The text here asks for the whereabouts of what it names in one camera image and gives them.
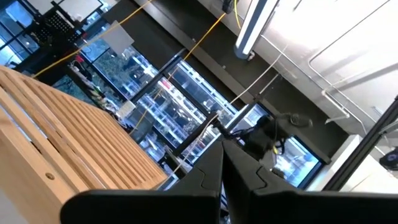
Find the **ceiling light fixture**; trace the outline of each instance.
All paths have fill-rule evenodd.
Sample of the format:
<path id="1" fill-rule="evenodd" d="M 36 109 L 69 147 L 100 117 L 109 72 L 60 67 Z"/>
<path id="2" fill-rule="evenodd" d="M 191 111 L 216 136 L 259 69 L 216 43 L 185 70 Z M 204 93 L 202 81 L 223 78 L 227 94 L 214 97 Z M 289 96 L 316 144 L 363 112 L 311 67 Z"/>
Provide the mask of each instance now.
<path id="1" fill-rule="evenodd" d="M 263 28 L 270 21 L 279 0 L 252 0 L 235 43 L 235 54 L 247 59 Z"/>

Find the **ceiling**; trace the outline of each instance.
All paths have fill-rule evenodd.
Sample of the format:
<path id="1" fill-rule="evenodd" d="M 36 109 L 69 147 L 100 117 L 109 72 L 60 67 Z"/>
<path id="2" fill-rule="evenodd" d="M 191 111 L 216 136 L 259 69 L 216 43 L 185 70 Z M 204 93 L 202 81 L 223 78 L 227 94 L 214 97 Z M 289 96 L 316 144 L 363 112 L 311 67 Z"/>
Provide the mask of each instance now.
<path id="1" fill-rule="evenodd" d="M 221 0 L 198 1 L 222 15 Z M 250 2 L 238 2 L 241 24 Z M 345 131 L 364 136 L 398 95 L 397 11 L 389 0 L 281 0 L 255 51 L 272 63 L 285 49 L 275 69 Z M 222 21 L 238 34 L 234 12 Z M 397 140 L 391 134 L 381 146 Z"/>

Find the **string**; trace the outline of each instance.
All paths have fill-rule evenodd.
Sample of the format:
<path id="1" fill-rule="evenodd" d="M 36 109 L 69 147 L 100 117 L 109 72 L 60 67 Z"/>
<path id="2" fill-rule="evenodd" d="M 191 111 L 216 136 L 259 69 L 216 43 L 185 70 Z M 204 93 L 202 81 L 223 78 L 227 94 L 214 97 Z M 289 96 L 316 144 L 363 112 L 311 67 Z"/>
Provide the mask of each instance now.
<path id="1" fill-rule="evenodd" d="M 82 45 L 78 50 L 75 50 L 74 52 L 68 54 L 67 56 L 61 58 L 60 60 L 57 60 L 56 62 L 52 63 L 51 65 L 49 65 L 48 67 L 43 68 L 41 71 L 39 71 L 38 73 L 36 73 L 35 75 L 32 75 L 32 78 L 37 78 L 39 75 L 43 74 L 44 72 L 46 72 L 48 69 L 58 65 L 59 63 L 65 61 L 66 59 L 69 59 L 70 57 L 78 54 L 79 52 L 81 52 L 81 50 L 84 47 L 89 46 L 90 44 L 96 42 L 98 39 L 102 38 L 104 35 L 108 34 L 109 32 L 111 32 L 113 29 L 115 29 L 118 25 L 122 25 L 123 23 L 125 23 L 127 20 L 129 20 L 133 15 L 135 15 L 137 12 L 139 12 L 142 8 L 144 8 L 146 5 L 148 5 L 150 2 L 152 2 L 153 0 L 148 0 L 147 2 L 145 2 L 145 4 L 143 4 L 142 6 L 140 6 L 138 9 L 136 9 L 134 12 L 132 12 L 130 15 L 128 15 L 126 18 L 124 18 L 122 21 L 118 22 L 115 26 L 110 27 L 107 31 L 103 32 L 102 34 L 98 35 L 97 37 L 93 38 L 91 41 L 87 42 L 86 44 Z"/>

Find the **yellow wire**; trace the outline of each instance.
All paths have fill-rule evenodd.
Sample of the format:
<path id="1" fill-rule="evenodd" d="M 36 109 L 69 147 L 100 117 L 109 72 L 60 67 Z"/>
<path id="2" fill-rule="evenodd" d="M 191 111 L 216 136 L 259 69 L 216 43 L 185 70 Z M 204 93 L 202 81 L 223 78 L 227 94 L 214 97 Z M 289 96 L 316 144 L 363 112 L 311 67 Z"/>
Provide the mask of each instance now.
<path id="1" fill-rule="evenodd" d="M 236 5 L 237 5 L 238 0 L 234 0 L 234 10 L 235 10 L 235 18 L 236 18 L 236 23 L 238 24 L 239 29 L 241 29 L 241 23 L 239 22 L 239 17 L 238 17 L 238 10 L 236 10 Z"/>
<path id="2" fill-rule="evenodd" d="M 129 20 L 133 15 L 135 15 L 137 12 L 139 12 L 143 7 L 145 7 L 146 5 L 148 5 L 150 2 L 152 2 L 153 0 L 148 0 L 147 2 L 145 2 L 145 4 L 143 4 L 141 7 L 139 7 L 138 9 L 136 9 L 134 12 L 132 12 L 130 15 L 128 15 L 126 18 L 124 18 L 121 22 L 118 22 L 118 25 L 121 25 L 123 23 L 125 23 L 127 20 Z M 96 42 L 98 39 L 100 39 L 101 37 L 103 37 L 104 35 L 106 35 L 107 33 L 111 32 L 114 28 L 116 28 L 116 26 L 112 26 L 110 27 L 107 31 L 103 32 L 101 35 L 95 37 L 93 40 L 87 42 L 86 44 L 84 44 L 82 47 L 80 47 L 78 50 L 68 54 L 67 56 L 61 58 L 60 60 L 57 60 L 56 62 L 52 63 L 51 65 L 49 65 L 48 67 L 44 68 L 43 70 L 39 71 L 38 73 L 36 73 L 35 75 L 32 76 L 32 78 L 36 78 L 39 75 L 43 74 L 45 71 L 47 71 L 48 69 L 58 65 L 59 63 L 63 62 L 64 60 L 78 54 L 83 47 L 86 47 L 94 42 Z"/>
<path id="3" fill-rule="evenodd" d="M 211 30 L 213 30 L 214 27 L 216 27 L 216 25 L 221 21 L 221 19 L 224 16 L 225 16 L 225 13 L 222 16 L 220 16 L 220 18 L 218 18 L 218 20 L 210 27 L 210 29 L 206 32 L 206 34 L 203 35 L 203 37 L 195 44 L 195 46 L 192 47 L 192 49 L 188 52 L 188 54 L 183 58 L 183 61 L 185 61 L 192 54 L 192 52 L 199 46 L 199 44 L 205 39 L 205 37 L 211 32 Z M 173 75 L 177 71 L 177 69 L 178 69 L 178 66 L 175 67 L 174 71 L 167 78 L 167 81 L 169 81 L 173 77 Z M 160 96 L 160 94 L 162 92 L 163 92 L 163 89 L 160 89 L 156 93 L 156 95 L 154 97 L 154 100 L 156 100 Z M 145 118 L 145 115 L 147 114 L 147 112 L 148 112 L 148 109 L 146 109 L 144 111 L 144 113 L 142 114 L 141 118 L 138 120 L 138 123 L 136 124 L 136 127 L 130 132 L 130 134 L 132 134 L 138 128 L 139 124 L 141 124 L 142 120 Z"/>

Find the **wooden panel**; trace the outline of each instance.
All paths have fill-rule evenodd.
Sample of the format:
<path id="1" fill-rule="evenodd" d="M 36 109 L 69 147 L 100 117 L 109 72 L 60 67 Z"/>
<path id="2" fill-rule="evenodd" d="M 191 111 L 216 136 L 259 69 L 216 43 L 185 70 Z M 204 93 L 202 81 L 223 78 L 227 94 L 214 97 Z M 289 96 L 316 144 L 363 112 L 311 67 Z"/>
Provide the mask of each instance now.
<path id="1" fill-rule="evenodd" d="M 75 192 L 4 110 L 0 120 L 0 187 L 31 223 L 56 223 L 62 204 Z"/>
<path id="2" fill-rule="evenodd" d="M 166 174 L 112 116 L 0 67 L 0 187 L 29 223 L 89 189 L 153 189 Z"/>

